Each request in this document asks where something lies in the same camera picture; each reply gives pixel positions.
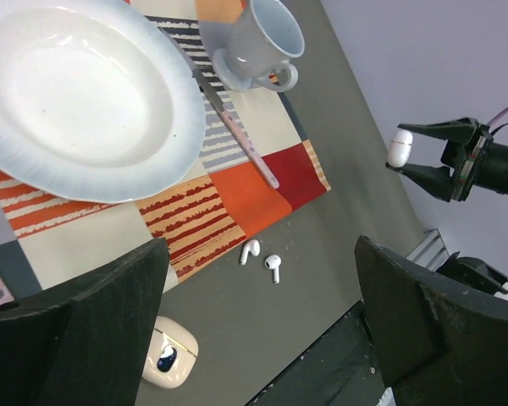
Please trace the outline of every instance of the mug handle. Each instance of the mug handle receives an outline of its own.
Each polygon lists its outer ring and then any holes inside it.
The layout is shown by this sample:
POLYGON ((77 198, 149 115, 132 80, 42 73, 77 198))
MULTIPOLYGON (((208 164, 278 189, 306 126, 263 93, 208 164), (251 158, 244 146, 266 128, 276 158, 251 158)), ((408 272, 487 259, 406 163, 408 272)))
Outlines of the mug handle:
POLYGON ((256 81, 271 91, 288 91, 297 83, 299 72, 297 72, 297 68, 289 62, 282 62, 274 68, 275 72, 280 72, 281 70, 288 71, 288 80, 282 85, 274 84, 268 76, 257 78, 256 81))

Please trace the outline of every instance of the gray table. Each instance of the gray table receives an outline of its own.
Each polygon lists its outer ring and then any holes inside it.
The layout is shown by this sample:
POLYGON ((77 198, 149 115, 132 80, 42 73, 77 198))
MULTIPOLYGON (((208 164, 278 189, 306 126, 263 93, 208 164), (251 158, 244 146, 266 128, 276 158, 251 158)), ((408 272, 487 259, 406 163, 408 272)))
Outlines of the gray table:
POLYGON ((318 1, 284 1, 306 38, 288 93, 333 190, 259 235, 283 258, 281 284, 236 249, 163 296, 161 315, 198 339, 184 386, 142 382, 138 406, 241 406, 359 298, 353 247, 366 234, 407 254, 423 238, 385 146, 318 1))

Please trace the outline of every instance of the mug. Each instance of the mug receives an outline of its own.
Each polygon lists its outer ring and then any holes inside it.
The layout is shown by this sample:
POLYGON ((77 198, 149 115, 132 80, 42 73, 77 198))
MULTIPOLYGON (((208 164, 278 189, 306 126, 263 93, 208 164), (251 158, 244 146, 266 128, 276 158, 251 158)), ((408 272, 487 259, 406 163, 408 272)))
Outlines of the mug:
POLYGON ((299 78, 290 60, 304 51, 301 28, 279 0, 250 0, 231 29, 225 48, 213 54, 213 67, 233 91, 246 91, 253 84, 288 91, 299 78), (277 85, 269 75, 282 70, 287 71, 287 80, 277 85))

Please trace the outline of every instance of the knife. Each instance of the knife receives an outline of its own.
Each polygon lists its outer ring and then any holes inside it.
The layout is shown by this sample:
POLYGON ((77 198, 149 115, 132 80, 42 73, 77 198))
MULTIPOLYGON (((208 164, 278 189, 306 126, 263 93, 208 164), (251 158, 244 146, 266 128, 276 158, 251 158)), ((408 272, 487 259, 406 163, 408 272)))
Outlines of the knife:
POLYGON ((258 172, 265 178, 266 182, 273 189, 278 189, 280 184, 277 178, 274 176, 271 169, 262 159, 262 156, 256 150, 254 144, 245 131, 237 124, 231 117, 231 113, 224 108, 224 102, 218 95, 217 91, 211 86, 209 81, 203 76, 203 72, 199 68, 195 68, 192 71, 192 75, 196 78, 197 83, 202 88, 205 97, 211 102, 214 109, 217 111, 219 117, 222 119, 229 132, 234 136, 235 140, 239 143, 240 147, 248 156, 248 159, 254 164, 258 172))

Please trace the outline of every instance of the knife handle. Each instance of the knife handle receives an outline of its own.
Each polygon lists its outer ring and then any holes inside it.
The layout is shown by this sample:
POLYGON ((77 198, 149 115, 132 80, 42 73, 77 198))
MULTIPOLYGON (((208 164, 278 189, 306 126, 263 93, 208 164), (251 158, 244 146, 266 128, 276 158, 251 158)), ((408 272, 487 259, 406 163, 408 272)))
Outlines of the knife handle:
POLYGON ((231 117, 231 113, 224 110, 220 114, 220 118, 228 127, 229 132, 234 136, 235 140, 239 143, 240 147, 246 153, 246 156, 252 161, 254 166, 257 168, 259 173, 265 178, 266 182, 273 189, 278 189, 280 186, 279 181, 274 176, 271 169, 269 169, 267 163, 262 159, 252 141, 246 136, 245 131, 237 124, 231 117))

